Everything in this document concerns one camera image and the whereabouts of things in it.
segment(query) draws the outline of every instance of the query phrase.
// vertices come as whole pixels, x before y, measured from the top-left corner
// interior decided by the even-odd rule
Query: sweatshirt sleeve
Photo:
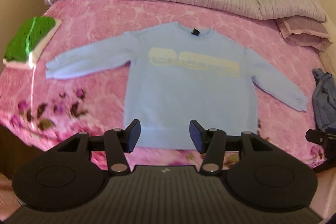
[[[136,61],[140,41],[132,32],[74,48],[46,64],[47,79],[71,79]]]
[[[254,50],[246,50],[247,69],[253,82],[286,105],[298,111],[307,111],[307,97],[302,90],[286,78]]]

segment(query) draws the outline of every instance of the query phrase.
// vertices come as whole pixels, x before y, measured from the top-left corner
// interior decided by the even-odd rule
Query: bed
[[[277,0],[266,0],[264,6],[260,4],[262,0],[45,1],[51,4],[46,15],[62,20],[62,25],[33,70],[5,68],[0,76],[0,123],[27,145],[42,150],[80,131],[97,136],[123,127],[129,65],[78,79],[46,80],[45,64],[64,51],[125,31],[172,21],[192,28],[212,28],[255,50],[308,98],[316,87],[311,71],[321,67],[318,54],[311,47],[287,44],[273,20],[303,15],[325,21],[324,11],[313,0],[283,0],[282,7],[277,7]],[[322,147],[305,139],[305,132],[315,128],[311,101],[307,112],[298,112],[257,87],[256,93],[258,134],[312,168],[322,164],[325,160]],[[143,147],[136,147],[126,157],[131,167],[135,164],[199,167],[202,161],[202,155],[194,150]],[[237,160],[236,153],[227,153],[224,167]],[[92,161],[106,169],[103,152],[93,153]]]

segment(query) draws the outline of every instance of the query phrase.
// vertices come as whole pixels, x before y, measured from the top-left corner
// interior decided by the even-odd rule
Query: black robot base
[[[316,224],[310,208],[315,173],[251,132],[240,137],[190,122],[190,136],[206,153],[190,166],[137,165],[140,122],[90,137],[80,132],[21,167],[13,188],[22,206],[6,224]],[[91,159],[105,151],[108,171]],[[226,151],[240,161],[222,170]]]

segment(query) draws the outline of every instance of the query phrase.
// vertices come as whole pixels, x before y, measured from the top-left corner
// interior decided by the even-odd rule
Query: sweatshirt cuff
[[[47,70],[45,72],[45,78],[50,79],[54,78],[54,71],[57,69],[57,61],[56,58],[46,63]]]
[[[307,111],[308,110],[307,103],[308,103],[308,98],[306,96],[303,96],[300,99],[296,99],[296,106],[293,108],[298,111]]]

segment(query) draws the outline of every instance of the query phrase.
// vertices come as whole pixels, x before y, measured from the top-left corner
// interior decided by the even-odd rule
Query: yellow print
[[[223,77],[240,77],[240,66],[237,62],[210,55],[180,52],[177,56],[172,49],[154,47],[149,51],[149,58],[154,66],[183,66],[193,70],[214,71]]]

